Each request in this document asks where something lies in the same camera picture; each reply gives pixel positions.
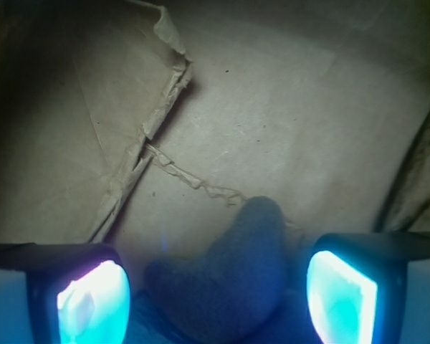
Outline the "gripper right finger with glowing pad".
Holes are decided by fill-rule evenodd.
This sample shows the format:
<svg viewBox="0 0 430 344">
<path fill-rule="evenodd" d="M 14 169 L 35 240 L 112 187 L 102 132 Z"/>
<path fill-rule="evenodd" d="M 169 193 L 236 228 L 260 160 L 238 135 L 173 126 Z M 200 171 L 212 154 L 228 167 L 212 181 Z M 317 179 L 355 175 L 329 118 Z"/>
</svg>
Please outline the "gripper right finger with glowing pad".
<svg viewBox="0 0 430 344">
<path fill-rule="evenodd" d="M 322 343 L 430 343 L 430 231 L 323 235 L 307 306 Z"/>
</svg>

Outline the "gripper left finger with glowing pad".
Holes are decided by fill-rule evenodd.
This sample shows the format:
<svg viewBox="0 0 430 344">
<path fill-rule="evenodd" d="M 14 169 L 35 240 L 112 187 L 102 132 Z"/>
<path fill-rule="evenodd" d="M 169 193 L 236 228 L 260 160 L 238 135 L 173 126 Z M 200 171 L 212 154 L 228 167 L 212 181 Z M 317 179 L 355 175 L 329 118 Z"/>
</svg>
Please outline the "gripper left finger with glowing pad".
<svg viewBox="0 0 430 344">
<path fill-rule="evenodd" d="M 122 343 L 130 283 L 107 244 L 0 244 L 0 343 Z"/>
</svg>

